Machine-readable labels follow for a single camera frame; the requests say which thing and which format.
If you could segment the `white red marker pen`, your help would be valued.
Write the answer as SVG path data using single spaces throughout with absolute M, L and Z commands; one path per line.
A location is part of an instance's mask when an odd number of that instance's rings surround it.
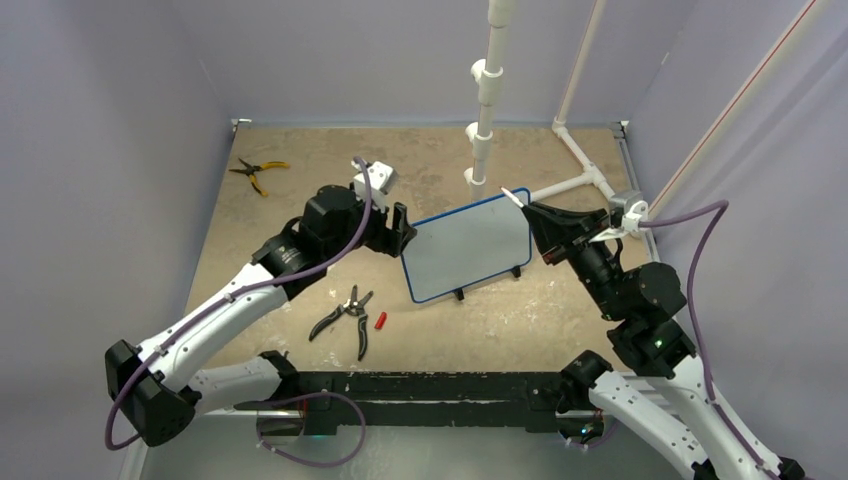
M 525 206 L 522 200 L 509 189 L 501 187 L 500 190 L 504 194 L 504 196 L 508 198 L 512 203 L 514 203 L 518 208 L 523 208 Z

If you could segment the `blue framed whiteboard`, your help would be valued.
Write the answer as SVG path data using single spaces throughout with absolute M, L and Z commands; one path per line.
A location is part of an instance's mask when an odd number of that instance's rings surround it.
M 525 187 L 512 190 L 524 204 Z M 417 236 L 401 255 L 411 300 L 423 304 L 502 274 L 521 275 L 533 238 L 520 208 L 503 193 L 413 224 Z

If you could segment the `red marker cap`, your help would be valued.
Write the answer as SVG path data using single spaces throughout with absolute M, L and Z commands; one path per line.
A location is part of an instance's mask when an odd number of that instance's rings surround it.
M 387 314 L 386 312 L 382 312 L 382 313 L 378 316 L 378 318 L 377 318 L 377 320 L 376 320 L 376 322 L 375 322 L 374 328 L 375 328 L 376 330 L 381 330 L 381 329 L 384 327 L 384 325 L 385 325 L 385 322 L 386 322 L 387 318 L 388 318 L 388 314 Z

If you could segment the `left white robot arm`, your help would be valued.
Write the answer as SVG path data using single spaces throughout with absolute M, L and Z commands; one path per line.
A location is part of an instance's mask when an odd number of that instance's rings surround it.
M 112 451 L 142 440 L 159 446 L 218 409 L 297 399 L 294 367 L 277 351 L 242 364 L 207 368 L 236 336 L 320 281 L 352 250 L 398 257 L 415 237 L 404 204 L 379 206 L 352 187 L 326 185 L 266 240 L 221 290 L 186 317 L 137 345 L 119 340 L 105 353 L 112 405 L 104 443 Z

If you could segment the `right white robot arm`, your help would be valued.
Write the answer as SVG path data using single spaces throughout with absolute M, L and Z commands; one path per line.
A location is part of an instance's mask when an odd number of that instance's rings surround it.
M 684 479 L 803 479 L 801 464 L 770 450 L 715 387 L 699 338 L 676 321 L 687 307 L 676 270 L 649 262 L 624 270 L 607 246 L 610 215 L 539 202 L 520 208 L 545 264 L 566 261 L 600 310 L 618 358 L 670 405 L 642 395 L 587 350 L 561 372 L 564 410 L 600 409 L 626 425 Z

